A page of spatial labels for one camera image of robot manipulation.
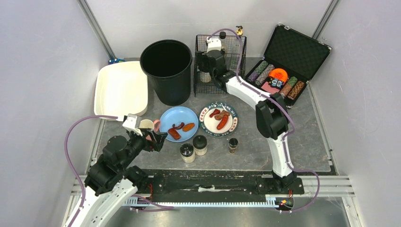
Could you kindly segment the clear bottle gold pump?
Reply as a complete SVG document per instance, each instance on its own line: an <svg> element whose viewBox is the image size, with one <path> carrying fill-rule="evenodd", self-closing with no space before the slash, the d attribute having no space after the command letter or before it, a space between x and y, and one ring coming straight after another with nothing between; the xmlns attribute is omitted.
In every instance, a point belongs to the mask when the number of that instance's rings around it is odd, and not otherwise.
<svg viewBox="0 0 401 227"><path fill-rule="evenodd" d="M237 62L237 72L238 76L241 77L241 64L242 60L244 60L243 56L243 50L245 47L244 39L242 38L243 35L243 27L242 26L236 26L236 34L239 37L239 40L241 41L240 43L235 43L233 44L231 48L231 64L233 65L235 62Z"/></svg>

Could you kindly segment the sauce bottle red label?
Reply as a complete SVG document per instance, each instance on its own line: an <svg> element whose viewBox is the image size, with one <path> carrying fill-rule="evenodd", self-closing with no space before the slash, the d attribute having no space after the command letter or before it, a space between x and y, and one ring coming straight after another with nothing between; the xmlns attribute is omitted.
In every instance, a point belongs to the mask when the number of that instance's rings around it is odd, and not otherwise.
<svg viewBox="0 0 401 227"><path fill-rule="evenodd" d="M225 56L228 53L228 45L227 45L226 37L227 37L226 32L222 31L219 33L219 39L221 42L221 51L223 51Z"/></svg>

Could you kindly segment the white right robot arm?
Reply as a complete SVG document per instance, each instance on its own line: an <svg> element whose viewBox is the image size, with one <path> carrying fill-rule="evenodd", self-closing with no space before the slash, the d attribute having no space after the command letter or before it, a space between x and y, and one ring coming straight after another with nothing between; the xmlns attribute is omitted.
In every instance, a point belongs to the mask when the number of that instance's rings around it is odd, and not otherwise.
<svg viewBox="0 0 401 227"><path fill-rule="evenodd" d="M217 88L240 98L255 110L257 129L267 138L273 159L274 186L280 192L288 189L296 180L288 153L288 125L293 121L282 96L263 92L241 78L238 71L229 71L221 51L196 52L195 61L200 71L211 76Z"/></svg>

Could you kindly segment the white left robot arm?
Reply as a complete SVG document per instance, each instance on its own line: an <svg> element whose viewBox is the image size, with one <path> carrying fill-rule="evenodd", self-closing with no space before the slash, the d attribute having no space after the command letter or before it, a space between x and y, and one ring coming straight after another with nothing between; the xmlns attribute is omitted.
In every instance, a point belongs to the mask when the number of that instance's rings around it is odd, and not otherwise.
<svg viewBox="0 0 401 227"><path fill-rule="evenodd" d="M166 132L140 129L128 132L129 138L111 137L103 152L81 180L82 194L67 222L68 227L104 227L117 210L136 192L148 186L148 174L131 162L142 151L163 147Z"/></svg>

